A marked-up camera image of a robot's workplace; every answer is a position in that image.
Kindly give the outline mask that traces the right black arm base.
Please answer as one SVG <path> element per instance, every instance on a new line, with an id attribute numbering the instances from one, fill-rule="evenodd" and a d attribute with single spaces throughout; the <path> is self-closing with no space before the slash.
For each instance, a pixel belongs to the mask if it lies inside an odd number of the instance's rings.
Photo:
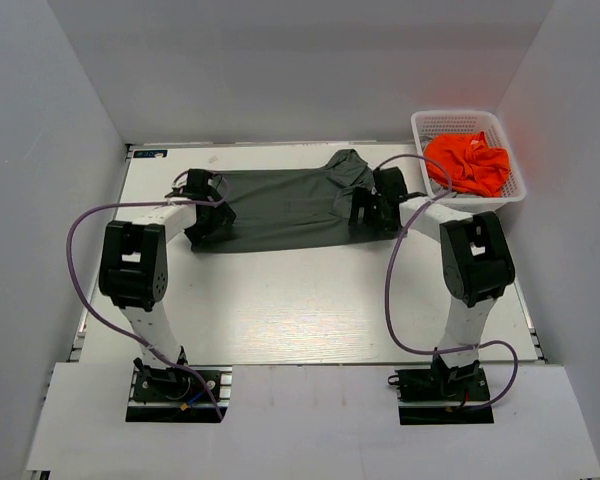
<path id="1" fill-rule="evenodd" d="M 486 374 L 444 384 L 431 369 L 400 369 L 387 378 L 397 391 L 401 426 L 487 425 L 494 423 Z"/>

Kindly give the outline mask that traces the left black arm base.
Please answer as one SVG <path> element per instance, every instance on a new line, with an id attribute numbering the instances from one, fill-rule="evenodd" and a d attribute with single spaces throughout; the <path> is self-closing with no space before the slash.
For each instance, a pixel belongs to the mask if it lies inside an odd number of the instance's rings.
<path id="1" fill-rule="evenodd" d="M 178 369 L 136 365 L 131 377 L 127 423 L 217 424 L 229 407 L 232 368 L 202 367 L 200 379 Z"/>

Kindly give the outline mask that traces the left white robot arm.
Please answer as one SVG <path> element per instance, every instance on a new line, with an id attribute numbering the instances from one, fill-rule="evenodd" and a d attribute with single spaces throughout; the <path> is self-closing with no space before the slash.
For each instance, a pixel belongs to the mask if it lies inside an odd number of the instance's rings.
<path id="1" fill-rule="evenodd" d="M 236 219 L 226 180 L 218 172 L 190 169 L 160 202 L 131 221 L 113 220 L 105 229 L 99 270 L 100 292 L 129 322 L 142 356 L 134 361 L 168 398 L 191 387 L 184 347 L 176 340 L 163 305 L 168 287 L 167 246 L 180 234 L 196 244 L 230 227 Z"/>

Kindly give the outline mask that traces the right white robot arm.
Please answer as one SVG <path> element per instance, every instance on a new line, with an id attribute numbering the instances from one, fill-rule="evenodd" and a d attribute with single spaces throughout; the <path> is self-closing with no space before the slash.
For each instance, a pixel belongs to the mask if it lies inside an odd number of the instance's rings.
<path id="1" fill-rule="evenodd" d="M 487 318 L 515 279 L 515 268 L 497 215 L 470 214 L 407 190 L 400 170 L 373 171 L 372 187 L 353 190 L 349 227 L 396 233 L 410 229 L 439 243 L 442 275 L 451 295 L 443 336 L 430 354 L 431 384 L 441 397 L 464 391 L 479 371 L 478 349 Z"/>

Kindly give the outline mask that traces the dark grey t-shirt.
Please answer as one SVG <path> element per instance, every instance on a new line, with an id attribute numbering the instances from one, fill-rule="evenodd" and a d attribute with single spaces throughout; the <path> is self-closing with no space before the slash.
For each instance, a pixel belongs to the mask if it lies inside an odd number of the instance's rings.
<path id="1" fill-rule="evenodd" d="M 313 169 L 224 171 L 236 215 L 212 232 L 185 231 L 200 253 L 252 253 L 322 248 L 392 237 L 371 227 L 348 225 L 354 190 L 371 190 L 372 170 L 353 149 L 337 151 Z"/>

